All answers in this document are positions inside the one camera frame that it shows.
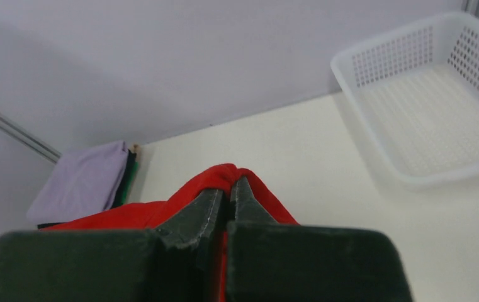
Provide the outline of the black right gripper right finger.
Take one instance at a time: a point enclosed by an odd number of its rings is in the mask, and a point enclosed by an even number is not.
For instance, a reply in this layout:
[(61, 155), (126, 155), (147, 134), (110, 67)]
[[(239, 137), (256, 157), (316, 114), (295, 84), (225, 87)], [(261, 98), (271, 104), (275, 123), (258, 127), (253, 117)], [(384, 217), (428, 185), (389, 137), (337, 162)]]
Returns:
[(242, 177), (230, 197), (227, 301), (412, 301), (383, 233), (279, 223)]

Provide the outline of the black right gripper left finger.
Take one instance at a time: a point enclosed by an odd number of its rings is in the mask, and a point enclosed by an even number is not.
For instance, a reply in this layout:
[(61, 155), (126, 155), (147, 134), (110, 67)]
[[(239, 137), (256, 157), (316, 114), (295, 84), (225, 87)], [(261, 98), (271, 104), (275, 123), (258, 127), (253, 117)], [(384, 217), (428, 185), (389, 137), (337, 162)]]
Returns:
[(0, 236), (0, 301), (210, 301), (223, 191), (141, 230)]

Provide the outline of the red t shirt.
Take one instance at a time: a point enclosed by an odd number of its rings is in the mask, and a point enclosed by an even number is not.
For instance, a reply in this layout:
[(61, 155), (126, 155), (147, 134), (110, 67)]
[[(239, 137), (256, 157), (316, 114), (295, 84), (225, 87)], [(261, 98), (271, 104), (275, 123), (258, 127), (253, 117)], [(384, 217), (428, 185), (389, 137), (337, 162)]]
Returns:
[(223, 297), (225, 263), (227, 258), (226, 225), (228, 221), (232, 220), (233, 210), (230, 197), (234, 184), (242, 177), (245, 177), (249, 181), (254, 196), (259, 200), (261, 205), (275, 217), (277, 222), (295, 224), (295, 219), (290, 215), (287, 209), (252, 171), (245, 168), (239, 169), (233, 164), (221, 164), (213, 166), (189, 180), (167, 201), (130, 203), (119, 208), (38, 231), (66, 232), (155, 228), (190, 204), (200, 192), (206, 189), (221, 190), (225, 196), (225, 216), (223, 219), (223, 227), (218, 233), (218, 247), (215, 256), (217, 278), (212, 282), (212, 299), (220, 299)]

